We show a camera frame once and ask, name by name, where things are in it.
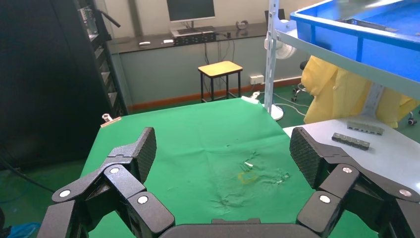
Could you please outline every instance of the power outlet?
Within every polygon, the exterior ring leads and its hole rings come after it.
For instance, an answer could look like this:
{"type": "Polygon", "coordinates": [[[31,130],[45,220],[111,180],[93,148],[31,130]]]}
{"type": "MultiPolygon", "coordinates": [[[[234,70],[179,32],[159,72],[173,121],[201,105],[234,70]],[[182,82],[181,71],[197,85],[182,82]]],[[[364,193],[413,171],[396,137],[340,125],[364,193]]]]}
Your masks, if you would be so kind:
{"type": "Polygon", "coordinates": [[[250,76],[251,85],[263,84],[263,83],[264,83],[264,75],[260,74],[260,75],[250,76]]]}

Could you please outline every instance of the blue tray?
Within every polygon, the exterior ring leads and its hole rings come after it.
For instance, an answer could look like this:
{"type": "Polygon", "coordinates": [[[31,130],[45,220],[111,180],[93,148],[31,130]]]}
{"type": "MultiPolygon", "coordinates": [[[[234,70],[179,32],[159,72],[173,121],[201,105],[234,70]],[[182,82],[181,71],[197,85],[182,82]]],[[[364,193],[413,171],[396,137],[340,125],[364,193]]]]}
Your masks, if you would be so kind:
{"type": "Polygon", "coordinates": [[[395,32],[336,21],[339,11],[332,0],[293,12],[290,18],[296,21],[301,40],[420,82],[420,36],[416,35],[420,34],[418,0],[400,1],[351,17],[394,28],[395,32]]]}

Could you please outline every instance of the baseboard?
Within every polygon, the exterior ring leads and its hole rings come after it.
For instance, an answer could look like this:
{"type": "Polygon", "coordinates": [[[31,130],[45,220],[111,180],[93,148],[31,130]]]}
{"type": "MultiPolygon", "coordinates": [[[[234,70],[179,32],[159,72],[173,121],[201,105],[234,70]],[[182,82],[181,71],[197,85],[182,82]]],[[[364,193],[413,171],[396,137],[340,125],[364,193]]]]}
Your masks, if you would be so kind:
{"type": "MultiPolygon", "coordinates": [[[[299,84],[300,82],[301,82],[300,78],[284,80],[284,81],[275,82],[274,87],[296,85],[296,84],[299,84]]],[[[265,86],[261,84],[257,84],[255,86],[249,85],[249,86],[241,87],[241,93],[250,92],[251,90],[254,90],[254,91],[264,90],[264,88],[265,86]]],[[[238,88],[231,88],[229,91],[232,93],[237,93],[239,90],[238,88]]],[[[214,95],[216,97],[220,97],[225,94],[226,94],[225,90],[214,92],[214,95]]],[[[205,93],[204,97],[209,98],[210,93],[205,93]]],[[[176,97],[176,98],[162,99],[162,100],[157,100],[157,101],[147,102],[147,103],[138,103],[138,104],[129,106],[128,110],[130,112],[135,112],[135,111],[146,110],[146,109],[156,108],[156,107],[164,107],[164,106],[168,106],[172,104],[185,103],[185,102],[195,101],[195,100],[200,100],[200,99],[201,99],[201,94],[198,93],[198,94],[186,95],[186,96],[181,96],[181,97],[176,97]]]]}

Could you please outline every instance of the green tablecloth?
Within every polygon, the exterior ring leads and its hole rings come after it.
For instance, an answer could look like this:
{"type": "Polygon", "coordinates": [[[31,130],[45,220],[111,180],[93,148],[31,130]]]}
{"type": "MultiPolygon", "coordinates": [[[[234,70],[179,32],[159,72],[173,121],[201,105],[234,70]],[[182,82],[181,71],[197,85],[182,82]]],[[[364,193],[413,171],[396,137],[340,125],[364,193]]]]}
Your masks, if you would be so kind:
{"type": "MultiPolygon", "coordinates": [[[[145,185],[178,225],[213,218],[294,223],[313,193],[290,157],[289,137],[260,104],[241,99],[124,117],[100,129],[82,175],[98,168],[112,148],[135,141],[146,126],[155,128],[158,144],[145,185]]],[[[133,235],[113,212],[90,237],[133,235]]],[[[345,212],[331,237],[377,235],[345,212]]]]}

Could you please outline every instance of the chair wheel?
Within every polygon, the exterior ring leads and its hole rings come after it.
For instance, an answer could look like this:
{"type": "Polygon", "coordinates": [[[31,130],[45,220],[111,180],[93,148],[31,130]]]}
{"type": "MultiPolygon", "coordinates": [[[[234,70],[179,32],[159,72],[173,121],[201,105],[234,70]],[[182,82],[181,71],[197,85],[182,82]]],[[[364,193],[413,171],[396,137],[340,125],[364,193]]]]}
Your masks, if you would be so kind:
{"type": "Polygon", "coordinates": [[[408,119],[408,125],[415,125],[415,124],[417,124],[416,119],[408,119]]]}

